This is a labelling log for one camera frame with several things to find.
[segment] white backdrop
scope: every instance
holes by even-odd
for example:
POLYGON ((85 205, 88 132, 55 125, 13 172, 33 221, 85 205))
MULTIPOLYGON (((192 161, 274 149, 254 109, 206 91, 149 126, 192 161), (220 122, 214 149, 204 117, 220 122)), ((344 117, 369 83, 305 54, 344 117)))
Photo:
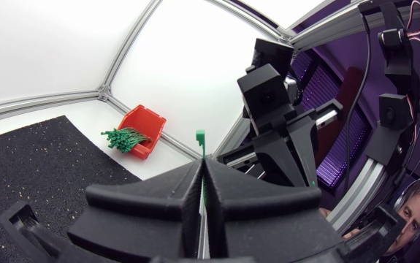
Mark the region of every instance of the white backdrop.
POLYGON ((197 152, 206 131, 212 153, 242 112, 237 79, 251 65, 257 37, 244 20, 202 0, 163 0, 112 83, 112 94, 167 119, 164 131, 197 152))
POLYGON ((293 29, 334 0, 242 0, 284 29, 293 29))
POLYGON ((0 102, 93 90, 148 0, 0 0, 0 102))

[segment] purple wall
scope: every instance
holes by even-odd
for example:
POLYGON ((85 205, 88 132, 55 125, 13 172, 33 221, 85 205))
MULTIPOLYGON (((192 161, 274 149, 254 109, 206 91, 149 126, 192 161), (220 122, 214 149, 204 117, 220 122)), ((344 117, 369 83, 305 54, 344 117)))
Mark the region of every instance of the purple wall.
MULTIPOLYGON (((336 0, 329 6, 316 13, 313 17, 306 20, 300 25, 301 28, 307 28, 316 21, 323 17, 331 14, 332 12, 344 7, 349 4, 347 0, 336 0)), ((420 19, 413 21, 412 30, 420 26, 420 19)), ((377 33, 382 31, 383 27, 374 28, 371 30, 371 42, 372 42, 372 62, 370 67, 369 77, 362 93, 362 107, 366 115, 371 121, 378 120, 378 96, 384 93, 396 93, 396 88, 383 74, 383 54, 377 40, 377 33)), ((414 67, 420 77, 420 43, 412 41, 414 49, 414 67)), ((365 69, 365 63, 367 59, 367 42, 365 33, 358 33, 342 39, 326 43, 316 48, 325 61, 333 68, 337 73, 344 74, 344 72, 350 66, 355 66, 359 69, 365 69)), ((415 153, 413 160, 411 161, 411 169, 416 165, 417 160, 420 158, 420 136, 416 144, 415 153)), ((359 161, 356 167, 352 171, 358 171, 359 167, 363 162, 359 161)), ((416 173, 420 175, 420 165, 416 170, 416 173)), ((414 244, 407 257, 414 259, 420 251, 420 238, 416 244, 414 244)))

